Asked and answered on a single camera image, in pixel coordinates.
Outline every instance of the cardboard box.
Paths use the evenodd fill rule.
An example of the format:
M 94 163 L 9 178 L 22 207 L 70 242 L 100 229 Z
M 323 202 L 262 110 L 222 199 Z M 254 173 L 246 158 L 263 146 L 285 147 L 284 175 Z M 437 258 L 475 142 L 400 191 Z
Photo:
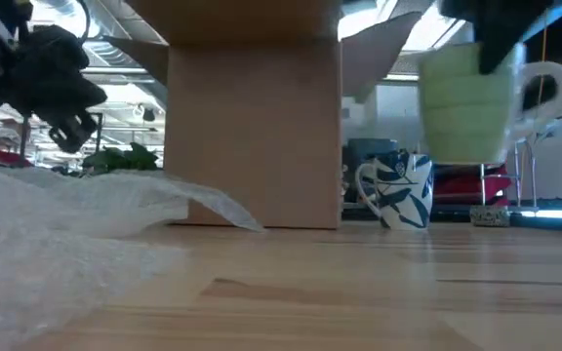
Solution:
M 110 39 L 168 87 L 166 171 L 226 192 L 265 226 L 337 228 L 340 2 L 128 2 L 170 43 Z M 224 224 L 198 206 L 187 222 Z

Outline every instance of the light wood surface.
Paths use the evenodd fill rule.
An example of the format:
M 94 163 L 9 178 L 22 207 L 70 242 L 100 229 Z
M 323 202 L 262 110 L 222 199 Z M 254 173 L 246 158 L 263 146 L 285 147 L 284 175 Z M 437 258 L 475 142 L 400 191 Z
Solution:
M 144 240 L 183 255 L 20 350 L 562 350 L 562 232 L 173 226 Z

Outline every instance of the mug handle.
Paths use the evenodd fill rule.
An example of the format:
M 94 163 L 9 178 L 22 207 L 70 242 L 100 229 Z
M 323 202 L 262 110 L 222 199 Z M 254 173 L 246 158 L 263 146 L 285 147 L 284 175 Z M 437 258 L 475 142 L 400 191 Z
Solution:
M 375 206 L 375 204 L 370 201 L 370 199 L 368 198 L 368 196 L 366 195 L 366 191 L 363 189 L 363 187 L 361 186 L 361 175 L 363 174 L 363 171 L 369 167 L 372 167 L 376 170 L 375 165 L 373 164 L 369 164 L 369 163 L 365 163 L 361 166 L 359 166 L 357 168 L 357 171 L 355 171 L 355 184 L 357 185 L 357 191 L 359 192 L 359 196 L 361 196 L 361 198 L 363 199 L 363 201 L 366 203 L 366 205 L 368 205 L 368 207 L 370 208 L 370 210 L 372 210 L 372 212 L 379 218 L 381 218 L 381 210 L 379 210 L 379 208 L 377 206 Z M 378 193 L 378 189 L 376 189 L 376 183 L 375 183 L 375 191 L 376 193 Z
M 535 77 L 549 75 L 556 81 L 556 96 L 524 113 L 523 121 L 514 126 L 516 140 L 542 130 L 562 109 L 562 65 L 555 62 L 528 63 L 522 69 L 522 89 Z

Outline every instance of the ceiling light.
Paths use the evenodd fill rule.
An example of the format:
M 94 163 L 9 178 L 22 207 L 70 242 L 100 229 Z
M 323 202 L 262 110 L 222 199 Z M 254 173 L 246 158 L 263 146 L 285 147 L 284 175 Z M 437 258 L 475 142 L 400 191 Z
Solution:
M 376 7 L 377 3 L 375 2 L 375 0 L 343 1 L 341 5 L 341 12 L 345 16 L 348 16 L 358 12 L 362 12 L 364 10 L 375 9 Z
M 364 10 L 344 16 L 338 23 L 338 39 L 349 37 L 371 27 L 377 20 L 377 9 Z
M 101 129 L 112 132 L 157 132 L 157 129 L 152 127 L 103 127 Z
M 132 149 L 131 145 L 118 145 L 118 144 L 102 144 L 101 147 L 112 147 L 123 151 Z M 149 152 L 164 152 L 164 145 L 144 145 L 144 147 Z
M 86 29 L 86 15 L 84 15 L 81 5 L 76 1 L 69 4 L 75 9 L 68 15 L 62 14 L 53 6 L 42 1 L 32 0 L 31 3 L 33 5 L 33 11 L 31 21 L 29 22 L 30 26 L 57 24 L 77 37 L 81 37 L 84 33 L 84 30 Z M 93 19 L 91 19 L 88 36 L 90 38 L 94 38 L 99 34 L 100 27 Z
M 135 67 L 87 67 L 82 69 L 84 74 L 115 74 L 115 75 L 147 75 L 144 68 Z
M 383 80 L 387 81 L 405 81 L 405 82 L 417 82 L 419 79 L 417 74 L 387 74 Z
M 455 21 L 456 19 L 441 16 L 437 2 L 434 2 L 416 23 L 402 50 L 424 51 L 430 49 Z
M 381 23 L 382 21 L 389 20 L 397 4 L 398 0 L 377 0 L 377 6 L 379 7 L 377 22 Z
M 450 39 L 452 39 L 452 37 L 457 34 L 457 32 L 459 30 L 461 30 L 461 28 L 465 25 L 465 21 L 460 19 L 457 20 L 455 22 L 455 24 L 453 24 L 450 29 L 448 29 L 444 35 L 441 36 L 441 38 L 439 38 L 439 40 L 437 40 L 437 42 L 435 44 L 433 44 L 433 48 L 437 49 L 437 48 L 441 48 L 444 44 L 448 43 L 450 41 Z
M 135 84 L 127 85 L 100 85 L 107 95 L 106 102 L 126 102 L 142 105 L 157 105 L 155 97 L 147 94 Z

